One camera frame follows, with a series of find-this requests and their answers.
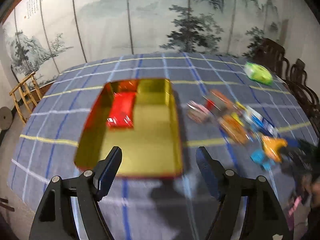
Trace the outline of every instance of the dark wooden chair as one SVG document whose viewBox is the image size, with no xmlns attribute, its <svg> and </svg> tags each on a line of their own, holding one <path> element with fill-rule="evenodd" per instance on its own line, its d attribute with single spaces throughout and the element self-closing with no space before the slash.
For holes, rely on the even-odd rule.
<svg viewBox="0 0 320 240">
<path fill-rule="evenodd" d="M 306 85 L 307 73 L 304 68 L 305 63 L 297 59 L 297 62 L 292 65 L 290 72 L 286 71 L 287 79 L 285 82 L 303 111 L 310 118 L 314 115 L 315 111 L 320 110 L 320 104 L 317 94 Z"/>
<path fill-rule="evenodd" d="M 283 62 L 286 62 L 285 73 L 287 75 L 290 63 L 284 57 L 285 49 L 278 43 L 264 38 L 262 40 L 261 46 L 259 46 L 252 61 L 256 64 L 266 67 L 271 72 L 275 73 L 278 77 L 285 79 L 283 75 Z"/>
<path fill-rule="evenodd" d="M 311 116 L 309 120 L 313 129 L 316 132 L 317 137 L 320 138 L 320 112 L 319 111 L 314 112 L 313 116 Z"/>
<path fill-rule="evenodd" d="M 291 67 L 289 80 L 291 82 L 295 82 L 295 83 L 306 86 L 307 73 L 304 70 L 305 66 L 306 66 L 306 64 L 301 59 L 298 58 L 296 63 L 293 64 Z"/>
</svg>

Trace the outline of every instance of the chair back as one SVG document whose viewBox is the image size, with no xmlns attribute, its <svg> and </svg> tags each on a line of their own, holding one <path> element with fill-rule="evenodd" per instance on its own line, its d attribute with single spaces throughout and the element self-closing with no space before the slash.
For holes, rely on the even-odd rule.
<svg viewBox="0 0 320 240">
<path fill-rule="evenodd" d="M 32 72 L 31 74 L 29 74 L 28 76 L 26 76 L 26 77 L 25 77 L 23 80 L 21 80 L 21 82 L 19 82 L 19 83 L 14 87 L 14 89 L 12 89 L 12 90 L 10 91 L 10 93 L 9 93 L 9 95 L 12 96 L 12 98 L 13 98 L 14 105 L 15 105 L 15 107 L 16 107 L 16 109 L 17 109 L 17 112 L 18 112 L 18 114 L 19 114 L 19 116 L 20 116 L 20 119 L 22 120 L 22 122 L 23 122 L 24 124 L 26 124 L 26 122 L 27 122 L 27 120 L 28 120 L 28 117 L 24 117 L 24 116 L 23 116 L 23 114 L 22 114 L 22 112 L 21 112 L 21 109 L 20 109 L 20 106 L 19 106 L 19 104 L 18 104 L 17 98 L 16 98 L 16 96 L 15 96 L 14 93 L 15 93 L 15 91 L 19 90 L 19 93 L 20 93 L 20 95 L 21 95 L 21 98 L 22 98 L 22 100 L 23 100 L 23 103 L 24 103 L 24 105 L 26 106 L 29 114 L 31 114 L 31 113 L 32 113 L 32 110 L 31 110 L 29 104 L 30 104 L 30 103 L 33 103 L 35 106 L 37 106 L 38 103 L 37 103 L 37 101 L 35 100 L 35 98 L 32 96 L 32 94 L 31 94 L 31 92 L 30 92 L 30 89 L 29 89 L 29 87 L 28 87 L 28 85 L 27 85 L 27 81 L 28 81 L 29 79 L 31 79 L 31 82 L 33 83 L 33 86 L 34 86 L 34 88 L 35 88 L 35 90 L 36 90 L 36 93 L 37 93 L 39 99 L 41 100 L 41 98 L 42 98 L 42 94 L 41 94 L 41 92 L 40 92 L 38 83 L 37 83 L 37 81 L 36 81 L 36 79 L 35 79 L 35 77 L 34 77 L 35 74 L 36 74 L 35 72 Z"/>
<path fill-rule="evenodd" d="M 313 116 L 310 117 L 309 120 L 310 120 L 310 123 L 311 123 L 313 129 L 315 130 L 317 137 L 320 138 L 320 114 L 319 114 L 319 112 L 313 114 Z"/>
<path fill-rule="evenodd" d="M 298 58 L 297 62 L 291 67 L 289 80 L 306 86 L 307 73 L 304 70 L 305 66 L 306 64 Z"/>
<path fill-rule="evenodd" d="M 284 57 L 285 49 L 273 40 L 264 38 L 262 44 L 255 52 L 252 61 L 263 65 L 280 78 L 283 78 L 283 61 L 287 63 L 286 71 L 289 70 L 289 61 Z"/>
</svg>

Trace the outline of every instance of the table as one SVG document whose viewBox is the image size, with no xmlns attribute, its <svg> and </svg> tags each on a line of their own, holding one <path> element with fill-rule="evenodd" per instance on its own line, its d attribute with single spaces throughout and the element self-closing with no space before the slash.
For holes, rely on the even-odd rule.
<svg viewBox="0 0 320 240">
<path fill-rule="evenodd" d="M 199 53 L 141 54 L 74 66 L 59 75 L 25 125 L 7 179 L 8 186 L 36 210 L 50 179 L 79 175 L 73 158 L 82 127 L 106 82 L 130 78 L 169 78 L 177 93 L 184 175 L 172 181 L 115 179 L 99 203 L 115 239 L 204 239 L 218 203 L 209 195 L 196 165 L 195 151 L 206 146 L 214 159 L 240 175 L 264 175 L 282 207 L 294 181 L 279 166 L 262 171 L 250 159 L 250 147 L 232 144 L 218 126 L 196 124 L 187 115 L 189 100 L 218 89 L 229 99 L 249 105 L 278 127 L 282 136 L 316 143 L 316 134 L 296 99 L 274 77 L 271 86 L 243 72 L 244 58 Z M 81 238 L 86 238 L 76 200 L 72 200 Z M 241 230 L 242 208 L 234 237 Z"/>
</svg>

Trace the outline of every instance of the painted screen panel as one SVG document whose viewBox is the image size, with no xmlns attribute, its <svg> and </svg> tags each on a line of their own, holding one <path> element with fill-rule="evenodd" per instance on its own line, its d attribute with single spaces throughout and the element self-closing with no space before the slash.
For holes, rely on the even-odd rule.
<svg viewBox="0 0 320 240">
<path fill-rule="evenodd" d="M 32 71 L 36 71 L 35 77 L 40 86 L 55 80 L 59 73 L 45 38 L 40 0 L 22 0 L 16 6 L 15 14 L 18 30 L 16 36 L 21 45 L 17 49 L 21 62 L 17 72 L 19 80 Z"/>
<path fill-rule="evenodd" d="M 129 6 L 134 54 L 184 50 L 185 42 L 170 41 L 167 35 L 179 32 L 182 25 L 175 27 L 173 21 L 187 9 L 188 0 L 129 0 Z"/>
<path fill-rule="evenodd" d="M 282 23 L 284 0 L 268 0 L 265 37 L 278 41 Z"/>
<path fill-rule="evenodd" d="M 3 23 L 3 30 L 4 30 L 4 43 L 5 43 L 6 51 L 10 58 L 11 64 L 13 64 L 14 71 L 17 72 L 16 68 L 18 68 L 21 64 L 18 63 L 18 57 L 16 55 L 17 36 L 16 36 L 16 25 L 14 21 L 14 11 L 10 13 L 8 18 Z"/>
<path fill-rule="evenodd" d="M 225 53 L 231 26 L 232 3 L 228 0 L 190 0 L 190 5 L 192 20 L 199 22 L 193 26 L 194 31 L 201 35 L 198 38 L 194 35 L 194 50 L 211 54 Z"/>
<path fill-rule="evenodd" d="M 59 71 L 85 63 L 72 0 L 42 0 L 41 6 L 49 46 Z"/>
<path fill-rule="evenodd" d="M 235 56 L 252 56 L 261 41 L 266 22 L 267 0 L 233 0 L 235 21 L 229 53 Z"/>
<path fill-rule="evenodd" d="M 75 0 L 88 62 L 131 54 L 126 0 Z"/>
</svg>

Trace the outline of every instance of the red package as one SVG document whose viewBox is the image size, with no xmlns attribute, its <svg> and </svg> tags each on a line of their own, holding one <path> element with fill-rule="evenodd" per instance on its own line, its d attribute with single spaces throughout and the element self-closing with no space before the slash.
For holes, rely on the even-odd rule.
<svg viewBox="0 0 320 240">
<path fill-rule="evenodd" d="M 132 110 L 135 97 L 135 92 L 114 93 L 111 111 L 106 123 L 108 127 L 133 127 Z"/>
<path fill-rule="evenodd" d="M 205 107 L 210 111 L 214 107 L 214 102 L 210 99 L 207 99 Z"/>
</svg>

